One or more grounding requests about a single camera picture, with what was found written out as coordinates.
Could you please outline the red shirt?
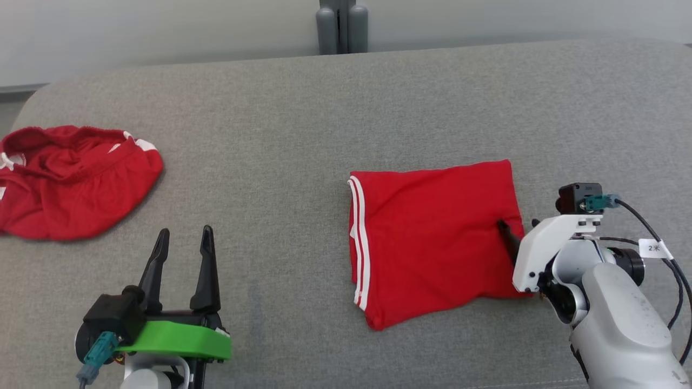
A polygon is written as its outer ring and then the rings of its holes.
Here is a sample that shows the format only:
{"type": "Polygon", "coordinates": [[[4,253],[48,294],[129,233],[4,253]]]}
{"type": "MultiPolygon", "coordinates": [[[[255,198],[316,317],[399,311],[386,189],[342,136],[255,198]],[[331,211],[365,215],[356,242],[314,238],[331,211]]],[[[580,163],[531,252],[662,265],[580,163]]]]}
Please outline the red shirt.
{"type": "Polygon", "coordinates": [[[157,147],[124,130],[28,126],[0,140],[0,236],[72,241],[99,236],[148,196],[157,147]]]}

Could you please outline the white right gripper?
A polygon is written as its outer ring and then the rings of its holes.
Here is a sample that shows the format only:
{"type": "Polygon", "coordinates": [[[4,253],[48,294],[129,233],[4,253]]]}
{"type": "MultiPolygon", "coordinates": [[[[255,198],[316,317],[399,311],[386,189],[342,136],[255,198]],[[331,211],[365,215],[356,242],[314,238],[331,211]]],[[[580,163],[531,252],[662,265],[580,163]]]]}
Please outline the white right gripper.
{"type": "Polygon", "coordinates": [[[537,292],[538,274],[551,259],[566,247],[576,233],[595,232],[602,214],[564,214],[541,221],[531,220],[533,229],[521,240],[504,220],[496,226],[511,265],[514,266],[512,282],[519,292],[537,292]]]}

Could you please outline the red shorts white stripes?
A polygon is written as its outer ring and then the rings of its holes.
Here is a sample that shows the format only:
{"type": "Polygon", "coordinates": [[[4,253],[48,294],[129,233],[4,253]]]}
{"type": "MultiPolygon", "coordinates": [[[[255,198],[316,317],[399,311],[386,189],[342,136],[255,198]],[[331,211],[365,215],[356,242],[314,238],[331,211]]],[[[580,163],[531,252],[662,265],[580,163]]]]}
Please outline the red shorts white stripes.
{"type": "Polygon", "coordinates": [[[354,304],[382,331],[476,298],[517,299],[497,223],[524,236],[511,162],[348,179],[354,304]]]}

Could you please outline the grey aluminium frame post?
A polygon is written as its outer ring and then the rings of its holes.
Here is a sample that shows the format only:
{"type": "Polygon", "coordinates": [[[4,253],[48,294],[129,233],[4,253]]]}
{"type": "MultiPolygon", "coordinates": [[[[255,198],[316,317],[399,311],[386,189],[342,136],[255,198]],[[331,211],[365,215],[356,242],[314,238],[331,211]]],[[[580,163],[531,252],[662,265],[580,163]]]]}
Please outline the grey aluminium frame post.
{"type": "Polygon", "coordinates": [[[369,10],[357,0],[319,0],[316,12],[321,55],[369,51],[369,10]]]}

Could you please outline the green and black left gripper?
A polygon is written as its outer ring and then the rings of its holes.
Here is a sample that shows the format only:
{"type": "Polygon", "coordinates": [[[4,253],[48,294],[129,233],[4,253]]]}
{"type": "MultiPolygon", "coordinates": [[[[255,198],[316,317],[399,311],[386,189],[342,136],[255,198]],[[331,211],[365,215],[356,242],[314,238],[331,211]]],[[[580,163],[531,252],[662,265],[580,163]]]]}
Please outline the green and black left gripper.
{"type": "Polygon", "coordinates": [[[145,293],[141,308],[147,322],[131,345],[121,343],[121,353],[145,353],[201,360],[230,360],[232,340],[223,327],[214,231],[205,225],[201,236],[201,266],[197,288],[190,299],[192,311],[162,311],[160,291],[170,246],[170,230],[161,229],[139,286],[145,293]]]}

